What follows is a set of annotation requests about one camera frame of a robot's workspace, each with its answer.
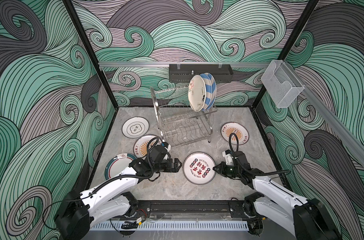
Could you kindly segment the white plate red characters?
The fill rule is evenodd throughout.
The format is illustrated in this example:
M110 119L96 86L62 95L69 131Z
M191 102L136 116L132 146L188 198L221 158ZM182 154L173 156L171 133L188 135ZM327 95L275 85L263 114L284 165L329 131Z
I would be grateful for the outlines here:
M206 153L190 154L183 163L183 173L186 179L195 185L205 185L211 182L216 172L213 170L215 161Z

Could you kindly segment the white plate green red rim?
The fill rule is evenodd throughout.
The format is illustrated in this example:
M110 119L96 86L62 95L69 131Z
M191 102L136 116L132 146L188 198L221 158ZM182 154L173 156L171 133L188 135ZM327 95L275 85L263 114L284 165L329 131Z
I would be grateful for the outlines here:
M130 153L121 153L117 156L114 156L105 167L105 180L109 180L110 178L121 173L135 159L136 157Z

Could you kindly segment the cream plate floral pattern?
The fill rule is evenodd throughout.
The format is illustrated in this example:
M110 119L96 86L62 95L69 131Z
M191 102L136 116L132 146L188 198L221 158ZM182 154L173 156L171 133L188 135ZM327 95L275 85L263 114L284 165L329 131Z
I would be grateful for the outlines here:
M203 109L206 100L206 86L200 75L194 76L188 85L188 100L195 112Z

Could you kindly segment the blue white striped plate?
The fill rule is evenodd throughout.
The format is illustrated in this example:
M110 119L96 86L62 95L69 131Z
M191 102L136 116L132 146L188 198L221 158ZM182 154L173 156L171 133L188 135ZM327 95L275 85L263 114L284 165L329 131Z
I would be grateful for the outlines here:
M211 102L209 105L209 109L211 109L214 105L214 101L216 98L216 81L215 78L213 77L212 74L208 74L208 76L210 77L211 83L212 83L212 95L211 95Z
M209 105L211 102L211 95L212 95L212 83L208 74L209 73L200 74L200 76L205 82L205 89L206 89L205 101L202 109L203 111L209 110Z

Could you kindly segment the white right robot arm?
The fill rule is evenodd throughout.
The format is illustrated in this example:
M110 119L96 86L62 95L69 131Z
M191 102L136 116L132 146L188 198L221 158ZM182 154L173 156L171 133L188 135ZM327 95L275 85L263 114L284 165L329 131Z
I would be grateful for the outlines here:
M239 180L255 190L245 197L242 208L253 220L251 232L262 231L263 218L270 219L298 240L340 240L342 238L324 204L307 199L276 183L273 172L252 168L243 152L226 150L225 160L213 169L223 177Z

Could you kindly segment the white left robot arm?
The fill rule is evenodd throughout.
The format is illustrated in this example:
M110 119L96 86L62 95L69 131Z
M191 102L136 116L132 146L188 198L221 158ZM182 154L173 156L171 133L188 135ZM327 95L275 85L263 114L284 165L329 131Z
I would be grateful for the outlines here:
M62 240L80 240L95 225L115 216L133 216L137 200L127 190L153 173L177 173L179 159L163 159L155 163L133 160L128 167L102 184L77 193L69 192L61 201L54 222Z

